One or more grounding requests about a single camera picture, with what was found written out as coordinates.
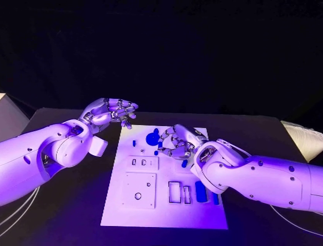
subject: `hole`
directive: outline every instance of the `hole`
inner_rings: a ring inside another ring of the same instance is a hole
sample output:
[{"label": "hole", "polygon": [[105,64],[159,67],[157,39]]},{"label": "hole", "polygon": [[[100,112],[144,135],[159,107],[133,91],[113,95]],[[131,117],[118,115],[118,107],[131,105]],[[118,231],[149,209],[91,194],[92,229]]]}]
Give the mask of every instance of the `hole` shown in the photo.
[{"label": "hole", "polygon": [[23,157],[23,160],[28,164],[30,164],[30,157],[28,155]]},{"label": "hole", "polygon": [[136,194],[136,199],[137,199],[137,200],[141,199],[141,194],[140,194],[140,193]]}]

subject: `white robotic arm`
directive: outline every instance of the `white robotic arm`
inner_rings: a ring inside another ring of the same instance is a hole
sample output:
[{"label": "white robotic arm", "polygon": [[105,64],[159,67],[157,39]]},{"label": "white robotic arm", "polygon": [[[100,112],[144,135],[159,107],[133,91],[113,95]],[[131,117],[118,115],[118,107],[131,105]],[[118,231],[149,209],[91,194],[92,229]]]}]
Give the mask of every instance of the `white robotic arm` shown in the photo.
[{"label": "white robotic arm", "polygon": [[[195,146],[192,172],[212,192],[221,194],[232,187],[245,197],[267,204],[323,213],[323,167],[264,156],[244,158],[234,145],[221,139],[189,142],[190,138],[180,136],[195,135],[196,139],[203,135],[180,125],[167,130],[166,135],[172,134],[176,149],[180,143]],[[159,149],[179,159],[175,150]],[[192,152],[192,148],[185,148],[185,152]]]},{"label": "white robotic arm", "polygon": [[64,168],[74,167],[88,153],[103,156],[107,141],[94,136],[110,122],[131,128],[137,104],[103,98],[79,119],[55,124],[0,142],[0,206],[25,196]]}]

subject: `blue object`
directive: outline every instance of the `blue object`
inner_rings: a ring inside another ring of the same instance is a hole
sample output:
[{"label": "blue object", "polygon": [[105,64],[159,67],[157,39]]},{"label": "blue object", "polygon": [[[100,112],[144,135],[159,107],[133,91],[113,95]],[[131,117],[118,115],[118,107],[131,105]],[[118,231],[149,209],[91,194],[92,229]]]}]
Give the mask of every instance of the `blue object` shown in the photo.
[{"label": "blue object", "polygon": [[208,191],[201,181],[196,182],[196,201],[208,202]]},{"label": "blue object", "polygon": [[186,167],[188,167],[188,163],[189,163],[189,161],[188,161],[188,160],[185,160],[185,161],[182,162],[182,167],[183,167],[183,168],[186,168]]},{"label": "blue object", "polygon": [[216,193],[214,193],[214,200],[215,200],[215,205],[219,205],[219,196]]},{"label": "blue object", "polygon": [[154,129],[154,132],[152,132],[147,136],[146,136],[146,142],[149,143],[149,145],[156,146],[159,144],[159,129]]}]

